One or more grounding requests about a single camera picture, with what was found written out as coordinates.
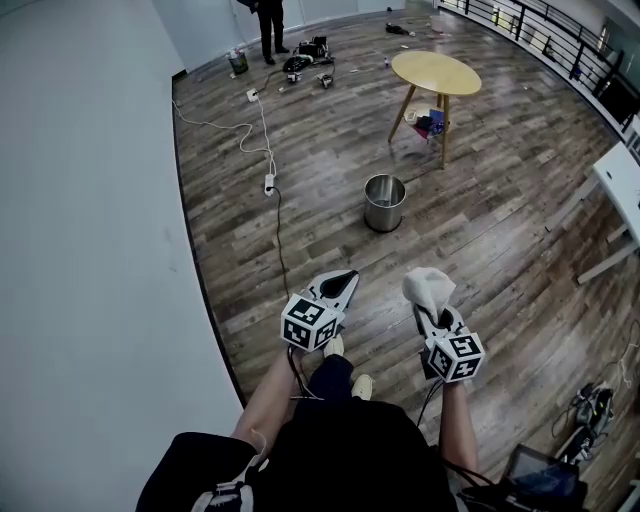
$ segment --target round wooden table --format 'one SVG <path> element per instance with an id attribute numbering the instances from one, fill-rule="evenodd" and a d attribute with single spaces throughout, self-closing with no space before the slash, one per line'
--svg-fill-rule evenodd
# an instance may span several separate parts
<path id="1" fill-rule="evenodd" d="M 480 90 L 482 80 L 466 64 L 440 53 L 403 52 L 394 57 L 391 61 L 391 67 L 396 75 L 409 82 L 411 87 L 389 134 L 389 142 L 398 129 L 416 87 L 435 92 L 438 95 L 437 108 L 442 107 L 444 111 L 444 131 L 442 132 L 442 167 L 444 168 L 447 154 L 447 132 L 449 131 L 449 96 L 475 94 Z"/>

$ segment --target black pants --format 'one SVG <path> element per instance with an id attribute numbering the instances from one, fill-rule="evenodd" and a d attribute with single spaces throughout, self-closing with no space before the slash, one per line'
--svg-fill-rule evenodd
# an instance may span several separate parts
<path id="1" fill-rule="evenodd" d="M 351 400 L 353 365 L 336 354 L 327 357 L 309 379 L 309 391 L 324 400 L 300 400 L 296 415 L 321 411 L 325 407 Z"/>
<path id="2" fill-rule="evenodd" d="M 282 48 L 282 31 L 284 30 L 282 0 L 259 1 L 258 17 L 260 18 L 262 55 L 271 57 L 271 23 L 273 23 L 273 32 L 275 33 L 276 50 Z"/>

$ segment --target shoe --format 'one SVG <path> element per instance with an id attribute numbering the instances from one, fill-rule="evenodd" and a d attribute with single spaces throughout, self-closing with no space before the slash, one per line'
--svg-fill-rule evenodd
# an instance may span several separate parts
<path id="1" fill-rule="evenodd" d="M 371 400 L 373 394 L 373 379 L 368 375 L 360 375 L 351 388 L 351 396 L 362 400 Z"/>
<path id="2" fill-rule="evenodd" d="M 322 351 L 324 353 L 324 357 L 327 358 L 333 354 L 338 356 L 344 355 L 344 342 L 342 341 L 342 336 L 338 334 L 335 338 L 329 340 Z"/>

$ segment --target yellow tabletop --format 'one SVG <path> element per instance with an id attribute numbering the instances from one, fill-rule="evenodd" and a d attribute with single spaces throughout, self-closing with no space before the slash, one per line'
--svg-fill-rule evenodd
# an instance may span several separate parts
<path id="1" fill-rule="evenodd" d="M 403 52 L 391 61 L 393 71 L 416 87 L 453 96 L 466 96 L 480 90 L 482 80 L 459 60 L 433 52 Z"/>

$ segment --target stainless steel trash can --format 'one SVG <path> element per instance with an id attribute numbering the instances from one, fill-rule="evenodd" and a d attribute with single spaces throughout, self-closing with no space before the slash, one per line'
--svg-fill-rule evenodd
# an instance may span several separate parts
<path id="1" fill-rule="evenodd" d="M 364 186 L 364 220 L 374 231 L 387 233 L 402 220 L 402 203 L 406 197 L 403 183 L 388 174 L 369 178 Z"/>

